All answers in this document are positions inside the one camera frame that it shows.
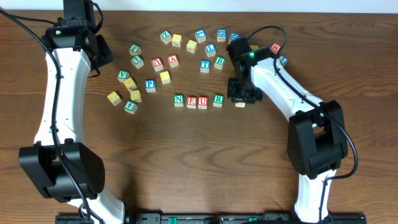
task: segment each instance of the wood grain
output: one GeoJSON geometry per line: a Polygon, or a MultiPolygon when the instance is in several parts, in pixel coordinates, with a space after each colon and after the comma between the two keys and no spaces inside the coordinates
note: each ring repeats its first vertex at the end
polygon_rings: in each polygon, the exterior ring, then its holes
{"type": "MultiPolygon", "coordinates": [[[[15,11],[55,20],[58,11],[15,11]]],[[[174,108],[173,95],[226,95],[233,77],[231,62],[223,70],[199,72],[205,44],[195,54],[185,49],[194,31],[205,29],[206,43],[227,58],[226,43],[216,30],[247,35],[257,28],[283,25],[289,32],[286,69],[306,89],[343,107],[346,128],[359,153],[357,174],[334,181],[328,208],[364,212],[369,223],[394,223],[398,210],[398,20],[395,15],[104,12],[101,30],[115,60],[87,81],[84,129],[88,147],[105,163],[106,185],[133,210],[165,213],[262,213],[291,210],[297,196],[297,173],[286,153],[287,122],[266,97],[247,108],[226,101],[222,108],[174,108]],[[182,34],[182,48],[164,45],[163,30],[182,34]],[[142,47],[145,65],[130,63],[132,43],[142,47]],[[177,54],[180,65],[166,69],[171,84],[161,85],[150,60],[177,54]],[[106,95],[128,92],[116,75],[130,71],[142,91],[135,115],[113,106],[106,95]],[[144,80],[156,79],[148,95],[144,80]]],[[[38,35],[47,25],[25,22],[38,35]]],[[[30,146],[44,107],[47,68],[40,46],[24,30],[0,17],[0,222],[53,223],[59,213],[76,212],[45,200],[19,167],[20,147],[30,146]]],[[[251,44],[282,42],[269,30],[251,44]]],[[[352,154],[339,174],[353,165],[352,154]]]]}

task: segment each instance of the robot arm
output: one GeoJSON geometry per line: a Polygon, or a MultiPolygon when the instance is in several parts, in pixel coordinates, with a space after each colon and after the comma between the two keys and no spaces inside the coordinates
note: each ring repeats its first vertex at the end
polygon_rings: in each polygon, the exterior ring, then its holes
{"type": "MultiPolygon", "coordinates": [[[[287,152],[298,171],[298,197],[295,213],[302,222],[318,223],[323,180],[336,174],[340,161],[347,155],[344,137],[314,107],[301,100],[276,74],[275,53],[268,47],[252,51],[245,38],[232,41],[227,47],[238,78],[230,78],[228,98],[233,102],[254,103],[264,92],[289,122],[287,152]],[[315,126],[324,131],[314,134],[315,126]]],[[[277,59],[280,74],[307,99],[321,106],[344,124],[343,113],[335,102],[324,103],[297,83],[277,59]]],[[[328,216],[327,198],[330,182],[325,189],[322,219],[328,216]]]]}
{"type": "MultiPolygon", "coordinates": [[[[251,68],[251,80],[254,86],[260,88],[280,109],[287,120],[296,115],[298,111],[307,112],[314,108],[308,103],[303,102],[280,78],[275,74],[274,59],[269,57],[261,60],[255,67],[251,68]]],[[[302,95],[317,105],[322,100],[313,96],[297,83],[283,68],[277,60],[279,72],[290,82],[302,95]]],[[[306,175],[299,174],[298,177],[298,196],[294,205],[294,210],[302,222],[317,223],[319,221],[319,206],[322,196],[323,180],[326,177],[334,176],[336,170],[328,170],[321,173],[315,179],[310,179],[306,175]]],[[[327,198],[330,184],[326,187],[325,199],[322,206],[322,219],[328,216],[327,198]]]]}
{"type": "MultiPolygon", "coordinates": [[[[68,158],[71,172],[87,198],[92,213],[103,223],[124,223],[125,206],[104,186],[102,160],[85,146],[83,103],[88,74],[113,60],[101,35],[95,36],[93,3],[89,0],[64,1],[64,19],[47,29],[42,40],[52,51],[61,70],[56,129],[57,141],[68,158]]],[[[55,161],[50,129],[56,69],[49,55],[44,113],[33,147],[20,149],[19,162],[38,191],[45,198],[80,207],[83,201],[69,176],[55,161]]]]}

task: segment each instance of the wooden block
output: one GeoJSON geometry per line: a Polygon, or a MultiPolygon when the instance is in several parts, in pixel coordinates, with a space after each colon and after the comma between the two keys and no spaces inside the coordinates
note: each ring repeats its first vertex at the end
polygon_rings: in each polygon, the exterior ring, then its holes
{"type": "Polygon", "coordinates": [[[156,91],[155,80],[146,80],[145,89],[147,90],[148,93],[155,92],[156,91]]]}
{"type": "Polygon", "coordinates": [[[174,106],[175,107],[184,106],[184,96],[183,95],[174,95],[174,106]]]}
{"type": "Polygon", "coordinates": [[[217,41],[225,42],[225,40],[226,40],[226,29],[217,30],[217,41]]]}
{"type": "Polygon", "coordinates": [[[200,72],[209,73],[210,71],[210,61],[202,60],[200,63],[200,72]]]}
{"type": "Polygon", "coordinates": [[[198,43],[196,43],[193,40],[189,40],[187,43],[187,52],[191,52],[191,53],[195,53],[195,51],[197,51],[198,48],[198,43]]]}
{"type": "Polygon", "coordinates": [[[216,58],[216,60],[214,62],[214,67],[217,68],[217,69],[222,70],[224,64],[225,64],[225,58],[217,56],[217,58],[216,58]]]}
{"type": "Polygon", "coordinates": [[[272,46],[270,47],[270,49],[272,50],[273,53],[278,53],[280,46],[276,43],[272,44],[272,46]]]}
{"type": "Polygon", "coordinates": [[[142,53],[141,47],[137,44],[131,45],[129,52],[132,56],[140,55],[142,53]]]}
{"type": "Polygon", "coordinates": [[[282,66],[285,66],[288,60],[289,60],[289,59],[288,59],[287,57],[283,56],[283,55],[281,55],[281,56],[279,57],[279,61],[280,61],[280,63],[282,64],[282,66]]]}
{"type": "Polygon", "coordinates": [[[141,68],[144,65],[144,61],[142,60],[142,58],[140,58],[140,56],[134,56],[131,59],[131,63],[133,66],[135,66],[137,69],[141,68]]]}
{"type": "Polygon", "coordinates": [[[130,99],[131,99],[131,101],[133,101],[133,102],[137,102],[137,103],[142,102],[142,99],[141,99],[141,92],[140,92],[139,90],[133,90],[133,91],[131,91],[131,92],[130,92],[130,99]]]}
{"type": "Polygon", "coordinates": [[[187,98],[187,108],[196,109],[197,108],[197,98],[189,96],[187,98]]]}
{"type": "Polygon", "coordinates": [[[200,96],[198,99],[198,109],[207,109],[209,99],[205,96],[200,96]]]}
{"type": "Polygon", "coordinates": [[[120,96],[115,91],[113,91],[107,97],[108,97],[108,100],[113,104],[113,106],[116,106],[120,102],[122,102],[122,99],[120,99],[120,96]]]}
{"type": "Polygon", "coordinates": [[[245,103],[235,103],[235,107],[244,108],[246,106],[245,103]]]}
{"type": "Polygon", "coordinates": [[[223,95],[215,95],[213,100],[213,106],[222,107],[224,103],[224,96],[223,95]]]}
{"type": "Polygon", "coordinates": [[[229,44],[231,43],[232,40],[236,40],[239,39],[241,36],[237,33],[231,33],[231,35],[229,36],[229,44]]]}
{"type": "Polygon", "coordinates": [[[173,34],[172,45],[174,47],[181,47],[182,44],[182,36],[178,34],[173,34]]]}
{"type": "Polygon", "coordinates": [[[118,80],[119,82],[124,82],[130,77],[130,73],[126,70],[120,70],[118,74],[118,80]]]}
{"type": "Polygon", "coordinates": [[[178,66],[178,57],[177,57],[177,55],[168,56],[167,60],[169,61],[170,67],[174,68],[174,67],[178,66]]]}
{"type": "Polygon", "coordinates": [[[137,104],[134,102],[131,102],[131,101],[127,101],[126,105],[124,105],[124,110],[127,113],[131,113],[131,114],[135,114],[137,111],[137,108],[138,108],[137,104]]]}
{"type": "Polygon", "coordinates": [[[163,41],[164,44],[170,43],[172,41],[172,34],[165,30],[163,33],[160,34],[160,39],[163,41]]]}
{"type": "Polygon", "coordinates": [[[258,45],[250,45],[250,48],[252,50],[257,50],[259,48],[259,46],[258,45]]]}
{"type": "Polygon", "coordinates": [[[195,32],[195,38],[197,39],[198,43],[202,43],[206,41],[206,33],[204,30],[198,30],[195,32]]]}
{"type": "Polygon", "coordinates": [[[133,91],[133,90],[135,90],[135,89],[137,88],[136,83],[134,82],[134,80],[133,80],[131,77],[129,77],[128,79],[126,79],[126,80],[123,82],[123,84],[124,84],[124,86],[125,86],[129,91],[133,91]]]}
{"type": "Polygon", "coordinates": [[[207,57],[216,55],[216,46],[214,44],[206,45],[205,49],[207,57]]]}
{"type": "Polygon", "coordinates": [[[160,71],[160,70],[163,70],[163,62],[162,62],[162,59],[160,59],[160,58],[155,58],[155,59],[153,59],[151,62],[152,62],[152,66],[153,66],[154,69],[155,69],[155,72],[158,72],[158,71],[160,71]]]}
{"type": "Polygon", "coordinates": [[[170,83],[170,74],[169,71],[161,72],[160,73],[160,79],[162,79],[162,84],[168,84],[170,83]]]}

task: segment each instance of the white wall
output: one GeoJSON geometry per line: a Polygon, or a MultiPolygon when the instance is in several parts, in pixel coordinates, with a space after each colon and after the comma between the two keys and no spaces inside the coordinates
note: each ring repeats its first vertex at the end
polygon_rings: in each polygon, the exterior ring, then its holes
{"type": "MultiPolygon", "coordinates": [[[[398,0],[94,0],[94,2],[97,2],[102,10],[398,13],[398,0]]],[[[62,0],[0,0],[0,7],[4,9],[62,9],[62,4],[62,0]]]]}

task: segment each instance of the yellow block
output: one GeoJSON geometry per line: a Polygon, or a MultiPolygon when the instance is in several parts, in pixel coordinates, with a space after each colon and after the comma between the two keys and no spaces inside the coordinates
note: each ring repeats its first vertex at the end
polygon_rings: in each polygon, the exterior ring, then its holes
{"type": "Polygon", "coordinates": [[[142,101],[141,93],[140,93],[139,90],[131,91],[130,92],[130,98],[131,98],[131,101],[134,101],[134,102],[141,102],[142,101]]]}
{"type": "Polygon", "coordinates": [[[198,43],[193,40],[189,40],[187,43],[187,51],[191,53],[195,53],[198,48],[198,43]]]}
{"type": "Polygon", "coordinates": [[[251,48],[252,50],[256,50],[256,49],[259,48],[259,46],[258,46],[258,45],[250,45],[250,48],[251,48]]]}
{"type": "Polygon", "coordinates": [[[122,99],[120,99],[120,96],[113,91],[111,94],[109,94],[108,96],[108,100],[114,105],[116,106],[118,103],[122,102],[122,99]]]}
{"type": "Polygon", "coordinates": [[[162,79],[163,84],[170,83],[170,74],[169,71],[161,72],[160,78],[162,79]]]}
{"type": "Polygon", "coordinates": [[[136,83],[134,82],[134,80],[131,77],[124,80],[123,83],[129,91],[132,91],[137,88],[136,83]]]}
{"type": "Polygon", "coordinates": [[[182,36],[178,34],[173,34],[172,45],[174,47],[181,47],[181,43],[182,43],[182,36]]]}

